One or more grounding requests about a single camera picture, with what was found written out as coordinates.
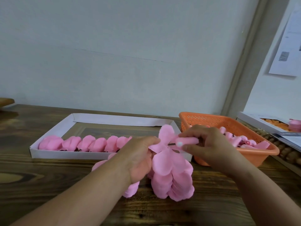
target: wooden object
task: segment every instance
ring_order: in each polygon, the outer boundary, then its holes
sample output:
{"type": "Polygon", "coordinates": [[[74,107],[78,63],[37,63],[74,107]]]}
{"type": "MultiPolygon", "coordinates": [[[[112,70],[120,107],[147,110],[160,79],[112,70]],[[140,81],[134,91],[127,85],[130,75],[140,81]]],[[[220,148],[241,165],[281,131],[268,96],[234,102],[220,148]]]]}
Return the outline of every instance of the wooden object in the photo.
{"type": "MultiPolygon", "coordinates": [[[[30,157],[28,147],[71,113],[145,116],[29,105],[3,109],[0,112],[1,226],[11,224],[62,193],[87,175],[96,163],[30,157]]],[[[175,120],[180,127],[179,118],[168,119],[175,120]]],[[[191,199],[180,202],[159,199],[150,180],[144,178],[138,192],[129,199],[122,197],[102,225],[255,225],[231,179],[211,167],[194,162],[192,165],[195,192],[191,199]]],[[[259,168],[301,204],[301,177],[272,157],[259,168]]]]}
{"type": "Polygon", "coordinates": [[[11,105],[15,103],[14,99],[11,98],[0,98],[0,108],[6,105],[11,105]]]}

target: white box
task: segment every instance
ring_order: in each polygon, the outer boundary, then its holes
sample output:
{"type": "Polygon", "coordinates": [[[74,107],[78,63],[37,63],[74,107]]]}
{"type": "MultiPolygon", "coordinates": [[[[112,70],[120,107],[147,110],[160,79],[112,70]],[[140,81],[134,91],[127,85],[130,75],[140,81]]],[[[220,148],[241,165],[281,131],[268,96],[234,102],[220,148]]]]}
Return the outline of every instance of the white box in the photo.
{"type": "Polygon", "coordinates": [[[261,118],[270,119],[270,120],[278,120],[288,125],[288,120],[281,119],[275,116],[270,115],[262,115],[262,114],[251,114],[246,112],[239,112],[237,114],[237,118],[243,120],[244,122],[254,126],[255,128],[260,128],[265,130],[268,133],[277,133],[277,132],[287,132],[284,129],[278,128],[275,125],[272,125],[261,118]]]}
{"type": "MultiPolygon", "coordinates": [[[[95,159],[105,160],[111,153],[108,152],[68,152],[68,151],[47,151],[39,150],[40,142],[47,136],[56,135],[62,137],[77,122],[90,124],[110,124],[125,126],[162,126],[169,124],[173,127],[175,134],[181,133],[173,120],[144,117],[112,116],[101,114],[72,113],[47,133],[41,136],[30,147],[29,151],[32,158],[39,159],[95,159]]],[[[192,155],[181,153],[186,160],[191,161],[192,155]]]]}

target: orange plastic basket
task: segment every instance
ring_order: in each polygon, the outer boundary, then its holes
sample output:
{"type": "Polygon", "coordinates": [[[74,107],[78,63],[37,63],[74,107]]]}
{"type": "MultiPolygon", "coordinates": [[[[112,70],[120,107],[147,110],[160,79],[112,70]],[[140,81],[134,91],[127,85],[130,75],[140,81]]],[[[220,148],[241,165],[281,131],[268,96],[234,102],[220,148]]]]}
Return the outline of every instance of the orange plastic basket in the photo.
{"type": "MultiPolygon", "coordinates": [[[[247,128],[243,124],[229,117],[190,112],[181,112],[179,114],[179,117],[182,121],[182,132],[188,129],[190,125],[195,124],[209,125],[210,127],[217,128],[223,126],[227,129],[228,132],[231,132],[236,136],[246,136],[248,137],[248,139],[255,140],[257,143],[266,140],[265,138],[253,132],[251,129],[247,128]]],[[[276,156],[279,154],[279,149],[271,142],[268,149],[237,148],[237,150],[256,167],[260,166],[268,156],[276,156]]],[[[199,157],[194,156],[194,159],[200,165],[209,166],[205,161],[203,161],[199,157]]]]}

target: left hand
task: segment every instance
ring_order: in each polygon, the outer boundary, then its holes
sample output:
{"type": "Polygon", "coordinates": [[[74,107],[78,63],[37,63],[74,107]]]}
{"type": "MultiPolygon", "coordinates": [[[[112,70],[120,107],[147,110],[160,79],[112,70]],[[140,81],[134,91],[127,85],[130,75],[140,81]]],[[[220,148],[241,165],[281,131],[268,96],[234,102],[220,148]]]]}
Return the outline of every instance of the left hand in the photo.
{"type": "Polygon", "coordinates": [[[127,161],[131,184],[139,182],[151,170],[152,152],[150,145],[160,143],[157,137],[137,137],[128,141],[117,155],[127,161]]]}

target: qr code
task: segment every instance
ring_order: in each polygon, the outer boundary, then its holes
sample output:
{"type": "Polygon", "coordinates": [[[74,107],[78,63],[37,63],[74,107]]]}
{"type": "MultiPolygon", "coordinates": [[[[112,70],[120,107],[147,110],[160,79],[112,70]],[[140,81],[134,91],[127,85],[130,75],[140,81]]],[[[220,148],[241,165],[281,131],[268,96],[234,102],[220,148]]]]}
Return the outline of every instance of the qr code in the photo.
{"type": "Polygon", "coordinates": [[[280,56],[280,58],[279,58],[279,61],[284,61],[284,62],[286,62],[286,61],[288,60],[288,56],[289,56],[289,55],[290,55],[290,53],[287,52],[287,51],[281,52],[281,56],[280,56]]]}

